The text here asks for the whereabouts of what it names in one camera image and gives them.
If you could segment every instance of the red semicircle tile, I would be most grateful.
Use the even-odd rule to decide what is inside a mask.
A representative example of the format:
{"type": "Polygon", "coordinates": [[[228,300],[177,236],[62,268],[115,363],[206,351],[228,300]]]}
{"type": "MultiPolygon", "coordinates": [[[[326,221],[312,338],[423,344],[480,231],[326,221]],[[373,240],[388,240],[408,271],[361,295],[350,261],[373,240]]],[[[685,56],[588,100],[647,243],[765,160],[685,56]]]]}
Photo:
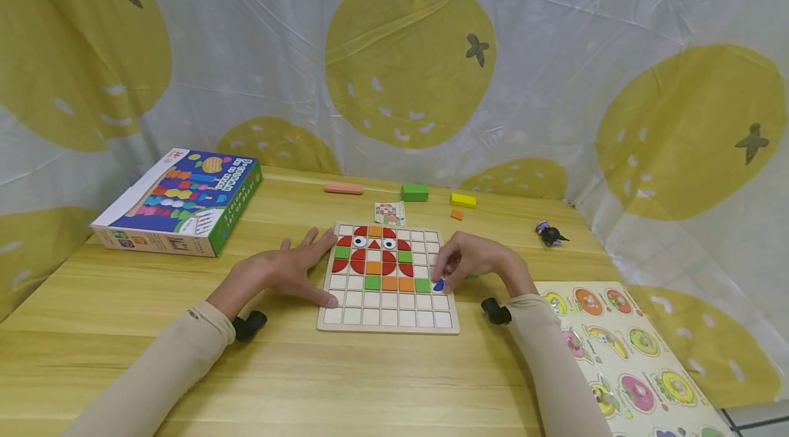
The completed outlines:
{"type": "Polygon", "coordinates": [[[363,260],[352,260],[350,262],[350,268],[354,271],[358,272],[360,275],[364,274],[364,261],[363,260]]]}
{"type": "Polygon", "coordinates": [[[345,266],[348,265],[348,260],[346,259],[335,259],[334,262],[331,264],[331,271],[332,273],[337,273],[342,271],[345,266]]]}
{"type": "Polygon", "coordinates": [[[404,275],[408,277],[414,277],[414,266],[410,264],[402,264],[402,263],[400,263],[399,266],[400,266],[400,271],[403,271],[404,275]]]}

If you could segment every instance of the yellow circle print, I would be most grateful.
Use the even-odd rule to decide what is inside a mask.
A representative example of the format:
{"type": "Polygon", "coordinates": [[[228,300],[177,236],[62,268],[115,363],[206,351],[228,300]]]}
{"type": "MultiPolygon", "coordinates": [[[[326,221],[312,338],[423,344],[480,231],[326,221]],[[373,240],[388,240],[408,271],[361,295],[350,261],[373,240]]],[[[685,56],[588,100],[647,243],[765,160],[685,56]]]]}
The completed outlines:
{"type": "Polygon", "coordinates": [[[786,125],[784,80],[768,58],[694,47],[622,89],[597,130],[597,162],[628,213],[682,220],[761,171],[786,125]]]}
{"type": "Polygon", "coordinates": [[[341,173],[326,142],[274,116],[259,116],[236,125],[222,137],[216,150],[258,158],[261,165],[341,173]]]}
{"type": "Polygon", "coordinates": [[[342,0],[326,35],[326,80],[355,129],[423,148],[471,118],[496,56],[477,0],[342,0]]]}
{"type": "MultiPolygon", "coordinates": [[[[773,364],[728,314],[674,290],[633,285],[628,291],[714,407],[763,403],[778,395],[781,382],[773,364]]],[[[677,384],[666,380],[681,392],[677,384]]]]}
{"type": "Polygon", "coordinates": [[[50,208],[0,216],[0,319],[85,241],[96,215],[87,208],[50,208]]]}
{"type": "Polygon", "coordinates": [[[170,82],[155,0],[3,0],[0,105],[76,151],[137,132],[170,82]]]}
{"type": "Polygon", "coordinates": [[[544,158],[523,158],[486,169],[460,184],[480,192],[523,197],[564,198],[567,174],[559,163],[544,158]]]}

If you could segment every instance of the cardboard box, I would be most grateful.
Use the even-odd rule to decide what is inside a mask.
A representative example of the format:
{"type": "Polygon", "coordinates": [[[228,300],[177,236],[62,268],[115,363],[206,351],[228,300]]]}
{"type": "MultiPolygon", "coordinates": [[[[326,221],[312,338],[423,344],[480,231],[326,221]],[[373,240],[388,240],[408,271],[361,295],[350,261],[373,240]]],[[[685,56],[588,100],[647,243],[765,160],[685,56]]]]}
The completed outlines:
{"type": "Polygon", "coordinates": [[[108,249],[217,257],[262,178],[256,158],[175,148],[90,227],[108,249]]]}

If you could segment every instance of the peg puzzle board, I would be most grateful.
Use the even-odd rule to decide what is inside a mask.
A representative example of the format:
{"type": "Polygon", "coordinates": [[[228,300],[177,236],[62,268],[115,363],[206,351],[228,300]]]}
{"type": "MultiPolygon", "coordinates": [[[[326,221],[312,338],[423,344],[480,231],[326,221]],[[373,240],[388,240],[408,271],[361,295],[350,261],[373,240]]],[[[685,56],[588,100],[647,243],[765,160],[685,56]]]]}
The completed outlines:
{"type": "Polygon", "coordinates": [[[337,223],[323,290],[339,307],[318,313],[318,330],[458,334],[455,295],[430,280],[443,243],[436,229],[337,223]]]}
{"type": "Polygon", "coordinates": [[[730,437],[621,283],[538,282],[614,437],[730,437]]]}

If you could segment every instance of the green wooden block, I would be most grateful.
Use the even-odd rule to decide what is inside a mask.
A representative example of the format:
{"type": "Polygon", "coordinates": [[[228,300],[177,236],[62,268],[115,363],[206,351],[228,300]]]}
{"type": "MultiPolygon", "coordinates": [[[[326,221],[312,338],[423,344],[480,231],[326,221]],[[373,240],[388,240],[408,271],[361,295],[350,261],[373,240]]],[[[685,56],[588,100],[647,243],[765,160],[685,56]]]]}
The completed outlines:
{"type": "Polygon", "coordinates": [[[381,277],[376,275],[364,276],[364,289],[365,290],[380,290],[381,277]]]}
{"type": "Polygon", "coordinates": [[[406,203],[424,203],[430,191],[422,184],[403,184],[400,187],[400,199],[406,203]]]}
{"type": "Polygon", "coordinates": [[[426,277],[417,277],[414,280],[414,286],[419,293],[430,293],[430,280],[426,277]]]}
{"type": "Polygon", "coordinates": [[[350,257],[350,247],[334,248],[334,259],[348,259],[350,257]]]}

